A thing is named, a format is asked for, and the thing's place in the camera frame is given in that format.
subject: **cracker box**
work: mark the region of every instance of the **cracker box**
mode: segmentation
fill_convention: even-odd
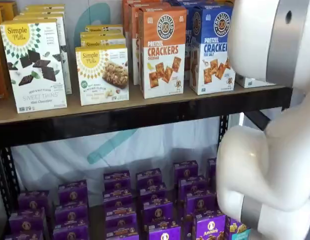
[[[8,221],[13,234],[18,234],[22,231],[42,231],[44,238],[49,239],[44,208],[13,212]]]
[[[77,219],[86,219],[88,215],[86,201],[70,201],[57,206],[55,209],[55,220],[57,224]]]
[[[124,206],[114,206],[105,209],[105,227],[114,228],[126,224],[136,224],[136,208],[131,203]]]
[[[131,188],[130,171],[123,170],[112,173],[104,173],[104,187],[105,190]]]
[[[56,19],[5,21],[0,29],[17,112],[66,108]]]
[[[123,34],[122,24],[102,24],[102,25],[87,25],[85,28],[86,32],[100,32],[100,31],[110,31],[119,30]]]
[[[232,11],[222,2],[193,9],[189,85],[198,95],[234,89],[235,72],[227,55]]]
[[[182,178],[178,181],[178,201],[183,203],[188,192],[195,193],[207,187],[207,181],[203,175]]]
[[[142,7],[138,12],[139,77],[145,99],[182,94],[186,9]]]
[[[84,218],[56,225],[53,238],[54,240],[89,240],[89,223]]]
[[[136,188],[138,190],[162,182],[162,172],[159,168],[136,173]]]
[[[87,201],[88,192],[86,180],[59,185],[58,197],[60,204],[67,204],[72,201]]]
[[[245,224],[226,216],[224,237],[225,240],[248,240],[251,230]]]
[[[5,236],[5,240],[43,240],[43,233],[41,231],[23,231]]]
[[[127,224],[124,226],[106,228],[106,240],[139,240],[139,232],[136,224]]]
[[[138,11],[142,7],[168,7],[168,2],[146,2],[134,3],[128,5],[128,22],[129,22],[129,44],[128,58],[129,58],[129,72],[132,73],[130,78],[133,79],[134,85],[140,84],[140,38],[139,38],[139,14]]]
[[[225,215],[219,211],[206,211],[193,219],[193,239],[224,240]]]
[[[82,106],[129,99],[125,45],[77,47],[76,60]]]
[[[29,13],[26,15],[18,15],[14,17],[14,20],[29,20],[29,19],[40,19],[40,20],[56,19],[58,40],[59,40],[60,52],[61,52],[61,64],[63,66],[65,91],[66,91],[66,94],[72,94],[68,47],[66,43],[66,31],[65,31],[63,14],[61,13],[56,13],[56,14]]]
[[[103,192],[104,207],[121,207],[133,203],[131,190],[127,188],[115,189]]]
[[[181,226],[173,219],[148,225],[149,240],[180,240],[181,233]]]
[[[163,198],[166,195],[166,185],[161,182],[156,185],[148,186],[139,190],[140,201],[147,202],[158,198]]]

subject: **blue pretzel crackers box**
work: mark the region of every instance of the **blue pretzel crackers box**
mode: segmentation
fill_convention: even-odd
[[[227,55],[232,11],[227,2],[193,8],[189,85],[198,95],[234,89],[235,72]]]

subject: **shelf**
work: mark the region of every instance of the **shelf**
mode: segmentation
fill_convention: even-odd
[[[242,88],[197,96],[184,94],[143,99],[129,86],[129,101],[81,106],[78,91],[67,96],[67,108],[17,114],[14,98],[0,100],[0,147],[40,143],[127,129],[197,120],[282,107],[292,90],[280,86]]]

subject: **purple box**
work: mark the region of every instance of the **purple box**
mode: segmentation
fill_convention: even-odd
[[[23,231],[5,236],[5,240],[43,240],[43,233],[41,231]]]
[[[131,175],[128,170],[104,174],[105,190],[131,188]]]
[[[196,215],[209,209],[216,208],[215,194],[208,189],[201,189],[195,192],[189,191],[186,194],[184,203],[184,218]]]
[[[87,201],[86,180],[75,181],[58,186],[59,204],[66,204],[72,201]]]
[[[70,201],[57,206],[55,209],[56,224],[87,218],[88,207],[86,201]]]
[[[121,207],[133,203],[133,196],[130,189],[122,188],[103,192],[104,207]]]
[[[199,165],[194,161],[184,161],[174,163],[174,184],[177,185],[179,179],[195,177],[199,172]]]
[[[139,232],[136,224],[128,224],[125,226],[106,228],[107,240],[139,240]]]
[[[54,240],[89,240],[87,219],[67,221],[55,226]]]
[[[158,198],[163,198],[166,195],[166,191],[167,188],[165,183],[161,182],[159,184],[140,189],[139,198],[142,203]]]
[[[192,238],[224,240],[225,215],[220,210],[205,211],[193,219]]]
[[[106,228],[115,228],[126,224],[136,223],[136,208],[133,203],[125,206],[115,206],[105,209]]]
[[[203,175],[191,176],[178,180],[178,200],[180,203],[185,201],[186,193],[196,192],[197,190],[205,189],[207,186],[206,179]]]
[[[136,188],[146,188],[155,184],[162,183],[162,172],[159,168],[142,171],[136,174]]]
[[[181,226],[174,220],[156,222],[148,225],[149,240],[180,240]]]

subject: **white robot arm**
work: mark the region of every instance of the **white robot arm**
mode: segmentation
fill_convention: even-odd
[[[219,207],[265,239],[303,240],[310,226],[310,0],[235,0],[228,55],[238,74],[306,98],[265,132],[237,126],[225,134]]]

